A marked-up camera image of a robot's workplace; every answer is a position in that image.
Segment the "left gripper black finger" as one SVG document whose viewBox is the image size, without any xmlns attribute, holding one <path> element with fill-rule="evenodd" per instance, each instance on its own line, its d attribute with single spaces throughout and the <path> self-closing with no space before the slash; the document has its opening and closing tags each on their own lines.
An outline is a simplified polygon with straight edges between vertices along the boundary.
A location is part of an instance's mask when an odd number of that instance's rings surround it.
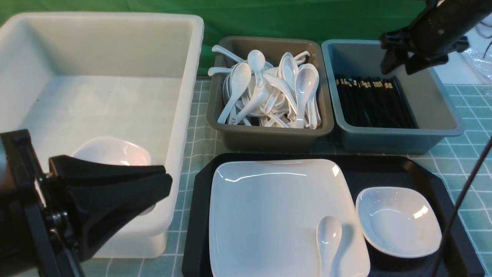
<svg viewBox="0 0 492 277">
<path fill-rule="evenodd" d="M 166 247 L 173 196 L 169 174 L 139 174 L 73 182 L 67 213 L 80 260 L 155 258 Z"/>
</svg>

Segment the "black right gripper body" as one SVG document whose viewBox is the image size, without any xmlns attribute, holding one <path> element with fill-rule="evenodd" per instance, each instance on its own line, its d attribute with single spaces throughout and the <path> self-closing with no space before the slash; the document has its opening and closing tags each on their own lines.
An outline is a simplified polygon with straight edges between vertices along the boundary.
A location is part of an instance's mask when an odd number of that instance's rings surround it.
<svg viewBox="0 0 492 277">
<path fill-rule="evenodd" d="M 470 46 L 466 33 L 491 9 L 490 0 L 430 0 L 408 29 L 410 51 L 425 58 L 464 52 Z"/>
</svg>

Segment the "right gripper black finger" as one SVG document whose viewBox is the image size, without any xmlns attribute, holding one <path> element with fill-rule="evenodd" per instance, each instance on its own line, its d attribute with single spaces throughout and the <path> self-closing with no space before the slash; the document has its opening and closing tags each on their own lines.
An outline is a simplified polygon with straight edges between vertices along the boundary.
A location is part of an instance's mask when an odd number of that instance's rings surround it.
<svg viewBox="0 0 492 277">
<path fill-rule="evenodd" d="M 444 65 L 448 63 L 449 56 L 441 55 L 434 58 L 425 58 L 420 55 L 414 54 L 405 63 L 406 73 L 408 75 L 426 70 L 427 68 L 432 68 L 437 65 Z"/>
</svg>

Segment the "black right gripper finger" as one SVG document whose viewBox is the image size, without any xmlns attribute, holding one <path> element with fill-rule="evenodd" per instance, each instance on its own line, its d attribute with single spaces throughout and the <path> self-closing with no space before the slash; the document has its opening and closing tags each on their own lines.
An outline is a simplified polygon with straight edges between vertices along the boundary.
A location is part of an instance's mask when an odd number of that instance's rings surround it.
<svg viewBox="0 0 492 277">
<path fill-rule="evenodd" d="M 408 60 L 408 53 L 412 50 L 408 29 L 383 33 L 380 46 L 386 51 L 380 64 L 381 73 L 389 74 Z"/>
</svg>

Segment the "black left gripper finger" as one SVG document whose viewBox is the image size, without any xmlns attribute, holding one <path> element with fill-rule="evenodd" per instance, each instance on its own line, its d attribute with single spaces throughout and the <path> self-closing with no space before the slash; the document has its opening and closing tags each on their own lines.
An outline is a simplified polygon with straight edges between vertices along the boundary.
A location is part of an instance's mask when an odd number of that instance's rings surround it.
<svg viewBox="0 0 492 277">
<path fill-rule="evenodd" d="M 166 187 L 163 165 L 110 165 L 60 155 L 49 158 L 49 169 L 59 186 L 64 188 L 121 184 Z"/>
</svg>

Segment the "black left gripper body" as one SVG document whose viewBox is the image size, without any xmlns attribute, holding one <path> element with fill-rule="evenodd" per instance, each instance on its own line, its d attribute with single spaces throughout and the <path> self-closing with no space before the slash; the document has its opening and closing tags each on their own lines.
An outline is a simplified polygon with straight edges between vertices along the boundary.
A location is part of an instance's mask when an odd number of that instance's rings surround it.
<svg viewBox="0 0 492 277">
<path fill-rule="evenodd" d="M 1 134 L 1 276 L 36 269 L 40 277 L 83 277 L 77 251 L 58 235 L 66 212 L 42 205 L 35 183 L 46 181 L 29 131 Z"/>
</svg>

